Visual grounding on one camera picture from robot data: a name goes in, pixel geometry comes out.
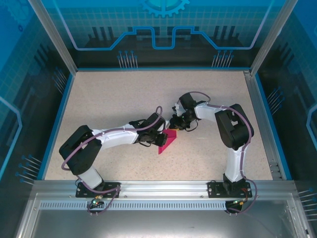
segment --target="enclosure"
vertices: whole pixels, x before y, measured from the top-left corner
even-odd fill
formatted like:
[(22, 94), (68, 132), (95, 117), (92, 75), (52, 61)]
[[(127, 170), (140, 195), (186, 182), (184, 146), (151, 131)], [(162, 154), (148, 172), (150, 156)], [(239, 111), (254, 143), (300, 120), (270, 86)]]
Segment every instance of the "enclosure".
[[(316, 10), (309, 0), (2, 1), (2, 236), (315, 237)], [(199, 120), (161, 154), (101, 151), (94, 167), (121, 189), (91, 217), (91, 198), (61, 169), (62, 144), (82, 125), (123, 126), (157, 106), (170, 120), (189, 91), (248, 117), (252, 208), (231, 214), (237, 198), (211, 197), (227, 148), (217, 123)]]

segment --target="speckled tabletop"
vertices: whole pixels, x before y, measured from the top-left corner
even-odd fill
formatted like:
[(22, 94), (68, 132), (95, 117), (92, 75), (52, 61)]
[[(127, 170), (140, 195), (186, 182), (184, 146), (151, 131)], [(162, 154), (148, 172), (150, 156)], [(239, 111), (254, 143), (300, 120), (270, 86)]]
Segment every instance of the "speckled tabletop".
[[(245, 174), (250, 179), (272, 179), (243, 72), (160, 70), (77, 73), (45, 179), (76, 179), (61, 170), (58, 149), (79, 126), (122, 126), (147, 118), (158, 105), (163, 117), (170, 119), (174, 103), (188, 91), (207, 93), (212, 104), (242, 106), (255, 130)], [(179, 131), (161, 155), (156, 146), (121, 145), (101, 151), (94, 166), (105, 180), (220, 180), (226, 157), (217, 124), (201, 120), (196, 130)]]

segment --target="black mounting bracket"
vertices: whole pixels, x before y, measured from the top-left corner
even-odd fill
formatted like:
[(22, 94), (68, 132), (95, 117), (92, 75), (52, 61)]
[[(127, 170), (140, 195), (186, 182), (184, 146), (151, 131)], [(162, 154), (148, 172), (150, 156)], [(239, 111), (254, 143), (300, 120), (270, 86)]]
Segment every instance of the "black mounting bracket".
[(239, 189), (236, 191), (231, 191), (229, 194), (227, 190), (223, 186), (223, 182), (216, 182), (212, 180), (207, 183), (207, 191), (209, 198), (245, 198), (245, 193), (241, 190), (242, 188), (246, 188), (248, 191), (248, 198), (252, 197), (252, 191), (250, 183), (243, 182)]
[[(107, 182), (104, 184), (103, 188), (101, 189), (101, 191), (106, 191), (106, 190), (110, 190), (112, 188), (118, 187), (120, 186), (119, 182)], [(113, 196), (115, 195), (116, 191), (112, 191), (112, 192), (108, 192), (103, 194), (103, 198), (113, 198)], [(77, 190), (76, 190), (76, 197), (81, 197), (81, 198), (94, 198), (97, 195), (99, 195), (99, 193), (94, 193), (91, 192), (90, 190), (88, 190), (84, 184), (82, 182), (79, 182), (77, 185)]]

